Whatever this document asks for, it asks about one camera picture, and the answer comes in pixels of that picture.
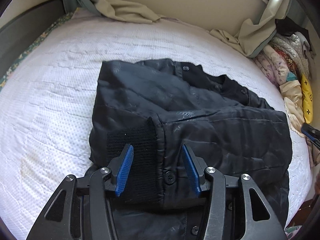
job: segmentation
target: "black jacket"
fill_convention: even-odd
[[[190,192],[179,154],[181,144],[188,143],[223,174],[250,174],[285,225],[292,158],[286,115],[226,75],[213,77],[200,65],[170,59],[103,62],[92,123],[90,159],[96,165],[108,165],[125,143],[134,146],[120,202],[152,210],[202,205]],[[186,214],[176,221],[181,237],[188,226]],[[116,213],[116,223],[126,221],[123,216],[117,219]],[[124,238],[147,235],[128,234]]]

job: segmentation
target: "snap button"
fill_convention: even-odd
[[[176,181],[176,175],[172,171],[166,172],[164,175],[164,182],[168,185],[172,185]]]
[[[199,227],[195,226],[191,229],[191,234],[193,234],[194,236],[196,236],[199,232]]]

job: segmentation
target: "white quilted blanket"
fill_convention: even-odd
[[[201,64],[284,111],[279,91],[254,62],[198,27],[160,20],[115,22],[79,11],[55,29],[13,73],[0,93],[0,216],[18,240],[68,174],[90,166],[89,133],[103,60],[171,58]],[[290,209],[294,216],[311,185],[305,139],[291,131]]]

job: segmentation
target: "white bedsheet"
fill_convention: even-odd
[[[91,165],[88,139],[101,62],[160,58],[227,74],[285,111],[279,91],[255,63],[203,29],[164,19],[121,23],[81,10],[20,64],[0,93],[0,216],[18,240],[26,239],[62,179],[82,177]],[[288,222],[312,180],[305,139],[290,133]]]

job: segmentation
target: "pile of clothes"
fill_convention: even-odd
[[[309,124],[313,119],[309,80],[312,78],[316,54],[308,30],[288,17],[277,19],[276,26],[276,35],[253,60],[281,92],[291,129],[304,137],[301,132],[303,123]],[[314,165],[313,160],[310,160],[310,165]]]

